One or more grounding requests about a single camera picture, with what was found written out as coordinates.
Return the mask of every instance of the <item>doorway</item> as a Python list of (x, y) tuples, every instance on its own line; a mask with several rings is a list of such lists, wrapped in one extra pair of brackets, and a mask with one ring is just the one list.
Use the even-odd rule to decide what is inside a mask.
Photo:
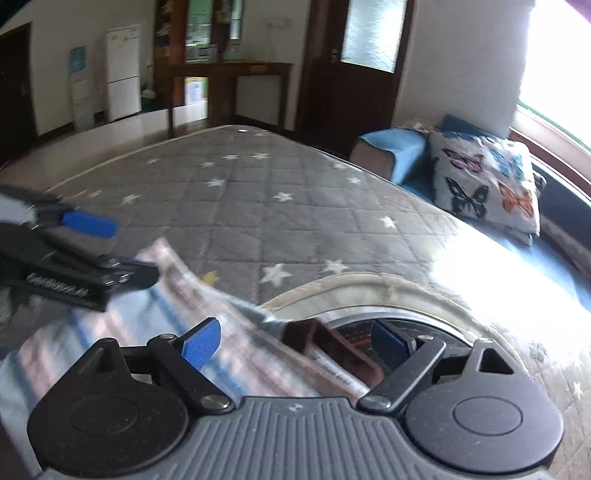
[(296, 131), (348, 157), (355, 139), (389, 128), (414, 0), (311, 0)]
[(31, 24), (0, 36), (0, 168), (37, 137), (29, 73)]

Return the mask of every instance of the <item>circular cap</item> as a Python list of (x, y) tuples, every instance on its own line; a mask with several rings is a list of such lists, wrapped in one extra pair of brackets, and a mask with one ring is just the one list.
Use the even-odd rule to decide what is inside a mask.
[(109, 395), (83, 400), (70, 414), (76, 430), (97, 436), (117, 435), (132, 427), (137, 419), (138, 409), (133, 403)]
[(510, 433), (523, 420), (517, 406), (495, 397), (468, 398), (456, 405), (453, 417), (460, 427), (476, 435), (486, 436)]
[(392, 402), (381, 395), (367, 395), (359, 400), (359, 406), (366, 411), (382, 411), (392, 406)]
[(219, 411), (230, 406), (230, 399), (222, 395), (206, 395), (201, 399), (201, 405), (208, 410)]
[(92, 391), (80, 385), (48, 395), (33, 411), (27, 431), (42, 465), (74, 477), (117, 477), (157, 462), (184, 437), (189, 415), (173, 393), (135, 381), (92, 393), (85, 387)]
[(487, 476), (548, 465), (564, 431), (558, 409), (525, 373), (469, 366), (457, 380), (419, 393), (404, 417), (411, 440), (430, 457)]

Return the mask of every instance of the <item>butterfly pillow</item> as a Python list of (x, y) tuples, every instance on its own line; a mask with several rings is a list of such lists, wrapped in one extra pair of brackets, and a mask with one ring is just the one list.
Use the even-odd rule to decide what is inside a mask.
[(435, 204), (459, 216), (539, 236), (534, 171), (526, 145), (455, 132), (429, 137)]

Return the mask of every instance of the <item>white refrigerator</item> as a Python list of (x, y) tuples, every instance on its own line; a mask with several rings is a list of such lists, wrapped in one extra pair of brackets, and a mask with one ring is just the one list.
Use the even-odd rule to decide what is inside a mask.
[(107, 97), (109, 122), (141, 111), (139, 25), (107, 32)]

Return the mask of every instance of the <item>gray mattress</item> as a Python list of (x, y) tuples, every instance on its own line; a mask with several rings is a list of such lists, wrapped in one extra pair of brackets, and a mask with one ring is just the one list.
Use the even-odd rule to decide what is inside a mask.
[[(164, 236), (199, 276), (255, 304), (339, 271), (397, 274), (445, 294), (501, 332), (563, 411), (553, 473), (589, 477), (591, 316), (434, 206), (320, 151), (237, 126), (144, 149), (54, 191), (121, 227), (108, 241), (60, 231), (68, 240), (134, 254)], [(15, 342), (61, 307), (44, 308), (53, 311), (15, 319)]]

